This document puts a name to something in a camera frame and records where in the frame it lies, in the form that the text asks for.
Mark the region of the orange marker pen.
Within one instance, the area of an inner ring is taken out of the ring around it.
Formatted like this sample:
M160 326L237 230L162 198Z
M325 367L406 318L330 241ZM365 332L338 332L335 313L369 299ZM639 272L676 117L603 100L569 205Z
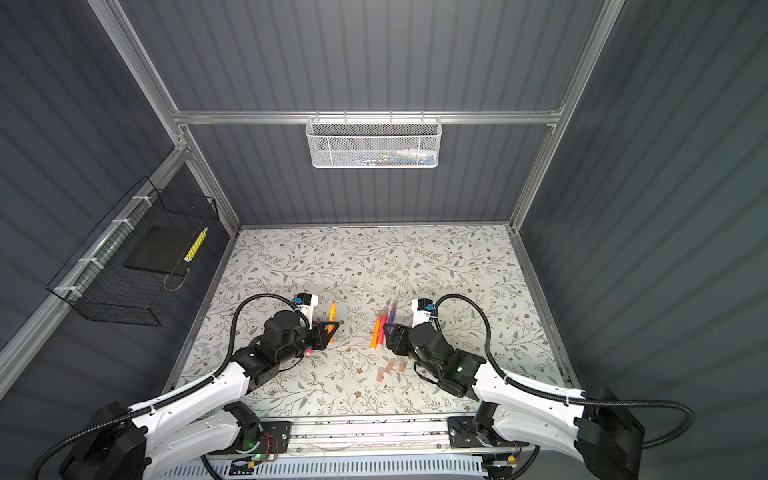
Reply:
M329 324L326 326L326 333L328 334L328 344L333 343L332 334L335 331L335 327L333 326L333 323L337 319L337 302L333 300L331 302L330 310L329 310L329 316L328 316L328 322Z
M370 343L371 350L376 350L377 347L380 345L379 337L381 336L381 331L382 331L382 316L379 315L374 324L374 331L373 331L373 335Z

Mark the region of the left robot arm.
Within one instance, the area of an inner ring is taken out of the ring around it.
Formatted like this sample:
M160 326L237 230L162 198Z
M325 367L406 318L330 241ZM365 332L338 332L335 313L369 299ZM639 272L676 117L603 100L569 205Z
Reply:
M150 479L204 454L255 449L259 418L242 397L273 379L284 362L325 349L338 327L308 323L302 310L275 313L222 372L127 408L112 403L99 410L91 432L74 441L60 477Z

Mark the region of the purple marker pen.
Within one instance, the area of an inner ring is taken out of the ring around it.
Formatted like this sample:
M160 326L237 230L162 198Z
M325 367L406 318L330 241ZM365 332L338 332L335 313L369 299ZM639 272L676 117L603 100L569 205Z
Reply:
M395 322L397 306L398 306L398 302L396 300L393 301L393 303L392 303L392 305L391 305L391 307L389 309L389 314L388 314L388 318L387 318L387 324L391 324L391 323Z

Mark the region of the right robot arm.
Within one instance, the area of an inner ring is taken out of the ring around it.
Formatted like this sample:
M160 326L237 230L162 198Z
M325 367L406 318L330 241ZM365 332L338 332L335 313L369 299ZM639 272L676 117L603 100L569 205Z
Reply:
M521 442L582 461L599 479L637 479L645 429L623 406L579 405L579 390L521 378L517 388L485 358L451 347L429 323L383 326L387 347L430 373L440 390L480 403L473 426L488 446Z

